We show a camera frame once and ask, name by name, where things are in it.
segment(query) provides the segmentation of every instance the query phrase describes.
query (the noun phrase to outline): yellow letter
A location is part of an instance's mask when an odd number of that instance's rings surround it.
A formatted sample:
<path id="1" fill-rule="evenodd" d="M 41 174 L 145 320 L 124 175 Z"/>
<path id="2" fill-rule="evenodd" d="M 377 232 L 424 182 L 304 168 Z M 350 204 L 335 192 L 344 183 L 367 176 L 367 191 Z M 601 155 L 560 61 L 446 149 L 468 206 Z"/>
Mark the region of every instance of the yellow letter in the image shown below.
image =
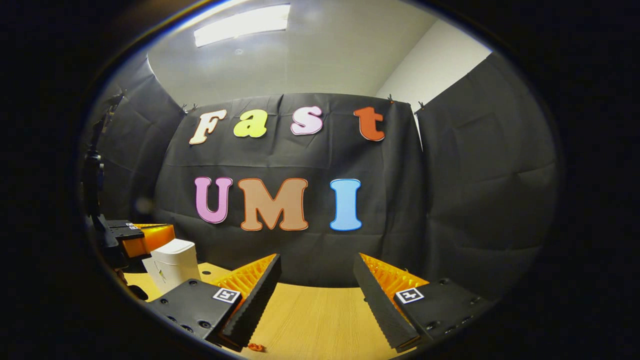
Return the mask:
<path id="1" fill-rule="evenodd" d="M 260 109 L 249 110 L 240 115 L 240 122 L 234 127 L 234 135 L 239 138 L 244 138 L 245 136 L 259 138 L 267 132 L 267 128 L 264 127 L 266 123 L 266 111 Z"/>

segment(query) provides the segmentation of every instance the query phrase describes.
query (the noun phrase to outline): white box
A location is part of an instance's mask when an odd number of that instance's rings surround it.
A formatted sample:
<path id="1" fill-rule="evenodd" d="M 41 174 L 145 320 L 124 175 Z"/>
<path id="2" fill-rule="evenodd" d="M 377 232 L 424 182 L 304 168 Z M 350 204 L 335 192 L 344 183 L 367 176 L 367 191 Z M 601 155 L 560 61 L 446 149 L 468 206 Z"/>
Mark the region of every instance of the white box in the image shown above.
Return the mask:
<path id="1" fill-rule="evenodd" d="M 200 280 L 195 244 L 173 239 L 153 250 L 151 258 L 144 259 L 147 272 L 161 293 L 167 293 L 188 279 Z"/>

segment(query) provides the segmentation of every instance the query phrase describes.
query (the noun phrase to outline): white wall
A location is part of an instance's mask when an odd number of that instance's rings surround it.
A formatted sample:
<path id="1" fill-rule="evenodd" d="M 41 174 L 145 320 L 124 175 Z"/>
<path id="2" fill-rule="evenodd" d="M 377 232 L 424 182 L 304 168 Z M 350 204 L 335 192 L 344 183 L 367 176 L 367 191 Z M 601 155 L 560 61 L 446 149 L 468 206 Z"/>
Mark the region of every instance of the white wall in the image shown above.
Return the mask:
<path id="1" fill-rule="evenodd" d="M 467 75 L 491 54 L 483 44 L 448 23 L 437 20 L 391 73 L 376 97 L 418 104 L 432 100 Z"/>

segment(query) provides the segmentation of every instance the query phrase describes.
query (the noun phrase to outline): white ceiling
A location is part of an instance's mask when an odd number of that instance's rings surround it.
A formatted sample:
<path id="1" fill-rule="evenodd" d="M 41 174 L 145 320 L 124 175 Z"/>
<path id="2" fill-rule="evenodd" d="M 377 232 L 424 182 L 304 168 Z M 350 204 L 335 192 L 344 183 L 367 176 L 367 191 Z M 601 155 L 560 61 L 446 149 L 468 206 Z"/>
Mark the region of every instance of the white ceiling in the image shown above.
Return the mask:
<path id="1" fill-rule="evenodd" d="M 291 3 L 287 30 L 196 48 L 194 30 L 283 3 Z M 375 96 L 435 21 L 400 0 L 249 0 L 165 36 L 148 57 L 167 92 L 189 108 L 300 92 Z"/>

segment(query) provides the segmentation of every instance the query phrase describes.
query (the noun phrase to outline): orange letter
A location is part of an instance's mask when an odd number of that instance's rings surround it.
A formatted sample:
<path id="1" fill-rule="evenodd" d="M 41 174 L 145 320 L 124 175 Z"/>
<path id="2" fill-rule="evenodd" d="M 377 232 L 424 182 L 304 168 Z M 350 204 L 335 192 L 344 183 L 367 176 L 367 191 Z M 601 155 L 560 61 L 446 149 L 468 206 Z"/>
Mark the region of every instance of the orange letter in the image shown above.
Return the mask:
<path id="1" fill-rule="evenodd" d="M 197 143 L 204 143 L 207 140 L 207 136 L 204 135 L 205 131 L 209 134 L 216 128 L 218 120 L 222 120 L 227 116 L 226 110 L 214 111 L 212 113 L 204 113 L 200 116 L 200 123 L 196 129 L 196 133 L 189 140 L 191 145 Z"/>
<path id="2" fill-rule="evenodd" d="M 382 115 L 376 114 L 371 106 L 356 110 L 353 114 L 360 118 L 360 134 L 365 139 L 378 142 L 385 138 L 383 131 L 376 130 L 376 121 L 382 121 Z"/>
<path id="3" fill-rule="evenodd" d="M 278 223 L 280 213 L 283 220 L 280 228 L 286 231 L 304 230 L 309 227 L 305 221 L 302 207 L 302 196 L 308 182 L 304 179 L 286 179 L 275 199 L 264 186 L 260 179 L 242 179 L 238 181 L 238 187 L 244 192 L 244 222 L 240 227 L 247 231 L 262 229 L 262 223 L 258 221 L 258 212 L 264 223 L 273 230 Z"/>

